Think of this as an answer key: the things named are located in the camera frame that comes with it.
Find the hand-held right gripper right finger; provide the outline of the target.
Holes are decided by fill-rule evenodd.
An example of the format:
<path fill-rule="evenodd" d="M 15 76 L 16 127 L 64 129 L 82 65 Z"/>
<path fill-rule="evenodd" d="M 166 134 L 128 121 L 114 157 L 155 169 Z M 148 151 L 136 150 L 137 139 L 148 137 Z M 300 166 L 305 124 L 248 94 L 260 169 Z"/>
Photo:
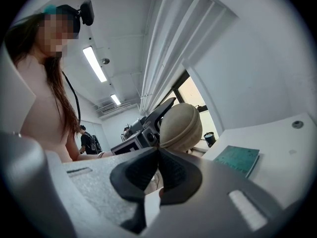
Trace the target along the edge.
<path fill-rule="evenodd" d="M 158 150 L 164 193 L 146 238 L 256 238 L 282 213 L 269 193 L 214 161 Z"/>

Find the beige oval case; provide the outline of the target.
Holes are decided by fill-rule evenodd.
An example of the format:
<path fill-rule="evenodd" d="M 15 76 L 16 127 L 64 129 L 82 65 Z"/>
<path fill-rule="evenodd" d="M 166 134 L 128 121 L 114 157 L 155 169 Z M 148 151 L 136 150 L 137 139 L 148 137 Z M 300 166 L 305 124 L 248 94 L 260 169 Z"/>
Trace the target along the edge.
<path fill-rule="evenodd" d="M 172 151 L 187 152 L 200 141 L 202 133 L 199 111 L 190 104 L 180 103 L 163 117 L 159 146 Z"/>

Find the ceiling air vent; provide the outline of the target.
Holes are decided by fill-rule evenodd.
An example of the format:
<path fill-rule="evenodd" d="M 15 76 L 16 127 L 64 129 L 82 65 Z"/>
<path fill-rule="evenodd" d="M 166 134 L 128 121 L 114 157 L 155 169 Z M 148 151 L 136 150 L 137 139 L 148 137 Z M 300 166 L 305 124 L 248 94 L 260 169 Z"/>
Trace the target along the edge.
<path fill-rule="evenodd" d="M 125 104 L 120 104 L 120 105 L 112 103 L 112 104 L 108 104 L 102 108 L 97 109 L 96 112 L 105 115 L 105 114 L 108 114 L 108 113 L 111 113 L 111 112 L 114 112 L 114 111 L 117 111 L 117 110 L 120 110 L 123 108 L 127 108 L 129 106 L 131 106 L 131 103 L 125 103 Z"/>

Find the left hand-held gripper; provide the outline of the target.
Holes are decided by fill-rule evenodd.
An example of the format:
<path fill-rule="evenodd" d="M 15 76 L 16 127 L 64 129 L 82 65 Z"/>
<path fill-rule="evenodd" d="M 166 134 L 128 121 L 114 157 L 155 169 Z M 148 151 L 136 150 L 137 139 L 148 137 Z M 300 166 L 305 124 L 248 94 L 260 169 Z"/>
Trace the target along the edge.
<path fill-rule="evenodd" d="M 120 155 L 157 145 L 159 141 L 159 121 L 171 109 L 176 97 L 167 99 L 147 117 L 129 124 L 121 135 L 122 142 L 111 148 L 113 155 Z"/>

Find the person's pink top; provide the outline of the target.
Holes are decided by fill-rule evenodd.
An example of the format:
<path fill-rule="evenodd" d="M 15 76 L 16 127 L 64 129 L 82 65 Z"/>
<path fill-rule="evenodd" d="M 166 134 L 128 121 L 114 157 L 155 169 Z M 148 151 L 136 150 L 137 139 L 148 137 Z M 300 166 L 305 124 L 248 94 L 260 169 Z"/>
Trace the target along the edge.
<path fill-rule="evenodd" d="M 43 149 L 56 152 L 62 162 L 71 162 L 66 149 L 69 132 L 63 130 L 63 110 L 47 82 L 44 66 L 32 55 L 27 55 L 16 67 L 36 96 L 23 123 L 21 134 L 35 139 Z"/>

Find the black framed window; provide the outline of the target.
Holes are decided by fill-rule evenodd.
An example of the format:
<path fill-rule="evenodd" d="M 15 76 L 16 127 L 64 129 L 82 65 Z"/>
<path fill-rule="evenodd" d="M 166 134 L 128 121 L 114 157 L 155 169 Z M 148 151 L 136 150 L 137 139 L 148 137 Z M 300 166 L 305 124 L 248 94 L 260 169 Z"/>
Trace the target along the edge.
<path fill-rule="evenodd" d="M 179 79 L 176 80 L 169 94 L 167 95 L 167 98 L 172 97 L 176 97 L 176 100 L 173 104 L 174 106 L 180 103 L 188 103 L 192 106 L 205 105 L 202 108 L 196 108 L 199 112 L 200 119 L 202 122 L 202 139 L 204 139 L 204 134 L 206 134 L 207 132 L 213 132 L 216 140 L 218 139 L 218 133 L 215 128 L 213 119 L 207 108 L 207 105 L 205 104 L 205 101 L 203 100 L 203 97 L 201 96 L 196 84 L 194 83 L 193 79 L 186 70 L 181 74 Z"/>

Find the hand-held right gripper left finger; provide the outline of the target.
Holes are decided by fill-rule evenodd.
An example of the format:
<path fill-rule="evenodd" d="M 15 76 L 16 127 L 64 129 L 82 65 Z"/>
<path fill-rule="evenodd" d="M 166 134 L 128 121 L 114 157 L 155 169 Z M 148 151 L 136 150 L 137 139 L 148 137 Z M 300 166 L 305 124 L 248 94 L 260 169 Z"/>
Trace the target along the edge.
<path fill-rule="evenodd" d="M 160 238 L 158 194 L 145 194 L 156 148 L 63 166 L 76 238 Z"/>

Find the person's left forearm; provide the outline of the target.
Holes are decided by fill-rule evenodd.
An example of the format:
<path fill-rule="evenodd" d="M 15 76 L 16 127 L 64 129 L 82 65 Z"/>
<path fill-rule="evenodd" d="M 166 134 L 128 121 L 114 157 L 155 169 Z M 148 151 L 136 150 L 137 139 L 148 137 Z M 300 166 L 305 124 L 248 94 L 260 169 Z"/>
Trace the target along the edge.
<path fill-rule="evenodd" d="M 94 160 L 113 156 L 111 152 L 101 152 L 98 155 L 81 155 L 72 135 L 67 138 L 66 149 L 72 161 Z"/>

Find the black trash bin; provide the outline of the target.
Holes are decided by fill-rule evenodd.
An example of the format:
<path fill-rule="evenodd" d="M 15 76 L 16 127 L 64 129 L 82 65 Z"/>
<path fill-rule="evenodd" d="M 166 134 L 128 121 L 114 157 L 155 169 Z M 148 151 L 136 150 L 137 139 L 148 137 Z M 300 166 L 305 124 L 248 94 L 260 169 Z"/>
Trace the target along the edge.
<path fill-rule="evenodd" d="M 204 134 L 204 139 L 209 148 L 211 148 L 216 143 L 216 138 L 213 132 L 207 132 Z"/>

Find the white ceiling pipes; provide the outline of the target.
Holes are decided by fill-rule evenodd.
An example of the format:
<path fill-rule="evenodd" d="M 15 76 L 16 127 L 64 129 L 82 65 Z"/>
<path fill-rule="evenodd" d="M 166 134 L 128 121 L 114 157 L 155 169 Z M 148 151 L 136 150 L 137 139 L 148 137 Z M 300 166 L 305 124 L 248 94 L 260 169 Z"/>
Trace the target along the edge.
<path fill-rule="evenodd" d="M 150 12 L 141 114 L 154 110 L 183 71 L 196 64 L 237 19 L 216 0 L 155 0 Z"/>

